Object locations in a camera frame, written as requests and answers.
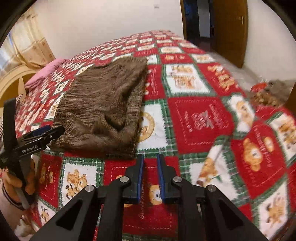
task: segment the brown knit sweater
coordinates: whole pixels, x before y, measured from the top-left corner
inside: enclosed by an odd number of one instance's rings
[[[134,156],[146,58],[120,58],[78,75],[60,101],[53,127],[65,133],[50,148]]]

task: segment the red and white quilt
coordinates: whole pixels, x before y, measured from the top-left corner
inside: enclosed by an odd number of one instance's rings
[[[284,108],[249,103],[231,74],[170,31],[114,39],[63,63],[30,93],[16,116],[18,136],[53,123],[77,75],[126,56],[148,59],[137,153],[145,155],[139,205],[126,205],[125,240],[176,237],[176,206],[162,204],[156,154],[195,185],[214,184],[271,238],[296,209],[295,121]],[[34,225],[44,225],[87,184],[108,185],[135,160],[46,150],[38,157]]]

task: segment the human hand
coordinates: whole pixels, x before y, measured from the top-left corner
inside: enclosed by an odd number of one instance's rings
[[[15,188],[21,188],[22,187],[22,181],[17,178],[15,175],[12,175],[11,173],[8,172],[8,169],[2,169],[0,170],[2,173],[2,181],[3,185],[5,187],[5,190],[9,197],[19,203],[20,199],[15,191]],[[30,163],[30,172],[28,176],[26,177],[27,185],[25,187],[25,191],[29,194],[32,195],[35,192],[35,163],[31,159]]]

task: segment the metal screw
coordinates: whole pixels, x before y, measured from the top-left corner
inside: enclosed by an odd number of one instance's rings
[[[129,181],[129,178],[128,178],[127,176],[123,176],[123,177],[120,178],[120,181],[121,181],[122,183],[126,183],[126,182]]]
[[[180,183],[182,181],[182,178],[176,176],[176,177],[173,178],[173,181],[176,182],[176,183]]]
[[[93,185],[87,185],[85,187],[85,191],[87,191],[87,192],[92,192],[93,190],[94,190],[94,186]]]
[[[214,192],[214,191],[216,191],[216,186],[214,186],[214,185],[209,185],[208,187],[207,187],[207,189],[210,191],[210,192]]]

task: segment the white wall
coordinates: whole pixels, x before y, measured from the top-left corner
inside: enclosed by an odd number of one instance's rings
[[[197,0],[200,36],[211,37],[210,8],[208,0]]]
[[[249,34],[244,64],[266,80],[296,79],[296,42],[262,0],[247,0]]]
[[[153,29],[183,36],[180,0],[38,0],[34,9],[56,58]]]

